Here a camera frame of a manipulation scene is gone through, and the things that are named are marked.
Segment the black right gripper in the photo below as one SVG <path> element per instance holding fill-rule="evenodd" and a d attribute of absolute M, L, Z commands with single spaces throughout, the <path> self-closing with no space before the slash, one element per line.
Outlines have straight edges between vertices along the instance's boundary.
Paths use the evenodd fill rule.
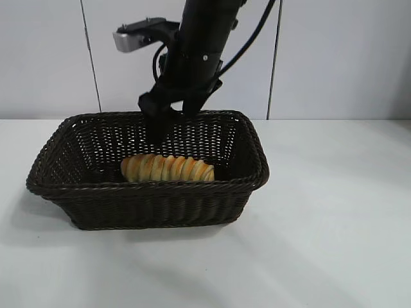
<path fill-rule="evenodd" d="M 186 117 L 195 117 L 210 95 L 219 89 L 222 51 L 229 30 L 141 30 L 144 42 L 159 40 L 168 49 L 161 75 L 152 89 L 140 95 L 144 113 L 160 113 L 148 121 L 148 139 L 161 144 L 173 126 L 171 104 L 183 102 Z"/>

